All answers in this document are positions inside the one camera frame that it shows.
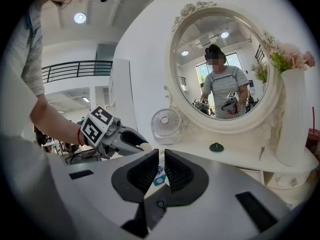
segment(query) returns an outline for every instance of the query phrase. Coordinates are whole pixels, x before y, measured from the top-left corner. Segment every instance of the fan grille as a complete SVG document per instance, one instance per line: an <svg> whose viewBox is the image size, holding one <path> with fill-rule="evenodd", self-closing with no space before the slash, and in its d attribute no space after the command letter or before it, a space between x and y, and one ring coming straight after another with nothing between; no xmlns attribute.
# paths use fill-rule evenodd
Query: fan grille
<svg viewBox="0 0 320 240"><path fill-rule="evenodd" d="M151 128L161 137L174 134L179 129L181 120L178 113L164 108L155 113L151 119Z"/></svg>

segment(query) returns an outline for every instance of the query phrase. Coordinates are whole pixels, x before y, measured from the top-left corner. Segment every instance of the green knob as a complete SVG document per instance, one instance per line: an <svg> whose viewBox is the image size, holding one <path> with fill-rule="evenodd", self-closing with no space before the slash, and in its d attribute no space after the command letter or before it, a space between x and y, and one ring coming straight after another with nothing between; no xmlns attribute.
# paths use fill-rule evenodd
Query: green knob
<svg viewBox="0 0 320 240"><path fill-rule="evenodd" d="M213 152L221 152L224 149L225 149L224 146L222 146L218 142L213 143L212 145L210 145L210 150L213 151Z"/></svg>

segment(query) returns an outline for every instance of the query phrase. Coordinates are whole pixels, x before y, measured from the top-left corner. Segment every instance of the ceiling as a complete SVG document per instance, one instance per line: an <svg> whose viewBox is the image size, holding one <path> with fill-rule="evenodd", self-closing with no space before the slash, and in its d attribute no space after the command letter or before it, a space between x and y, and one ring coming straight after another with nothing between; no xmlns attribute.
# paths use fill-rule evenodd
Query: ceiling
<svg viewBox="0 0 320 240"><path fill-rule="evenodd" d="M223 32L228 32L227 38L221 38ZM225 48L253 37L243 23L224 16L208 16L197 20L183 33L175 55L179 66L189 63L205 55L205 49L211 44Z"/></svg>
<svg viewBox="0 0 320 240"><path fill-rule="evenodd" d="M41 28L43 45L99 40L119 42L134 19L153 0L73 0L58 8L52 2L42 7ZM77 24L76 13L85 13L86 21Z"/></svg>
<svg viewBox="0 0 320 240"><path fill-rule="evenodd" d="M90 103L82 99L82 97L86 97L90 100L89 88L78 88L50 93L45 97L50 105L52 105L56 110L62 112L71 112L90 108ZM95 88L95 102L96 104L101 105L109 104L109 92L107 86Z"/></svg>

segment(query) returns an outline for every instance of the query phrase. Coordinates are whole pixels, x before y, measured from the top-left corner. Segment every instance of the ceiling light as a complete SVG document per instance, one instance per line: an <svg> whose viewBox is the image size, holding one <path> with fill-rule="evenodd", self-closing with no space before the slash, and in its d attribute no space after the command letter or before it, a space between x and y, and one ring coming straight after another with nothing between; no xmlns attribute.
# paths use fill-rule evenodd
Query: ceiling light
<svg viewBox="0 0 320 240"><path fill-rule="evenodd" d="M189 54L189 52L187 50L184 50L183 52L181 52L182 56L187 56Z"/></svg>
<svg viewBox="0 0 320 240"><path fill-rule="evenodd" d="M79 12L76 15L74 15L74 21L78 24L84 23L86 19L87 17L83 12Z"/></svg>
<svg viewBox="0 0 320 240"><path fill-rule="evenodd" d="M228 32L223 32L222 34L221 34L221 37L222 38L227 38L229 36L229 33Z"/></svg>

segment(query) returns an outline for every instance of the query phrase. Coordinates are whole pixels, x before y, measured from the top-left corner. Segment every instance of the mirror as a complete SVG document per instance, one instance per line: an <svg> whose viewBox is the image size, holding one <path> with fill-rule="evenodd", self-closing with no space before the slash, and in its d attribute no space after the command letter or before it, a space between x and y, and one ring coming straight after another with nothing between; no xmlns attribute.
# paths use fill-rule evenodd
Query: mirror
<svg viewBox="0 0 320 240"><path fill-rule="evenodd" d="M269 61L256 32L230 14L198 18L182 29L174 59L184 97L217 120L246 116L263 98Z"/></svg>

